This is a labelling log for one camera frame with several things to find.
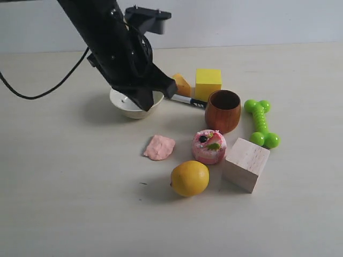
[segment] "wooden cup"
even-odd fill
[[[237,127],[241,116],[241,99],[229,90],[218,90],[208,98],[205,121],[211,130],[228,133]]]

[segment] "toy cake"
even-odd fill
[[[226,140],[218,130],[202,130],[192,142],[194,158],[204,164],[216,164],[226,156]]]

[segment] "robotic arm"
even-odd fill
[[[163,34],[172,15],[160,10],[130,7],[122,13],[116,0],[57,0],[91,50],[88,61],[111,87],[148,111],[153,91],[166,98],[176,92],[175,80],[154,63],[145,32]]]

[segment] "green bone toy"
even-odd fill
[[[253,121],[255,122],[255,129],[257,131],[250,136],[250,142],[267,148],[278,146],[280,138],[277,134],[269,132],[265,117],[265,114],[270,110],[269,102],[266,100],[259,102],[255,100],[247,100],[244,104],[244,109],[247,112],[252,113]]]

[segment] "yellow lemon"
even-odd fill
[[[200,194],[208,186],[208,167],[197,161],[187,161],[177,166],[170,175],[170,185],[184,197]]]

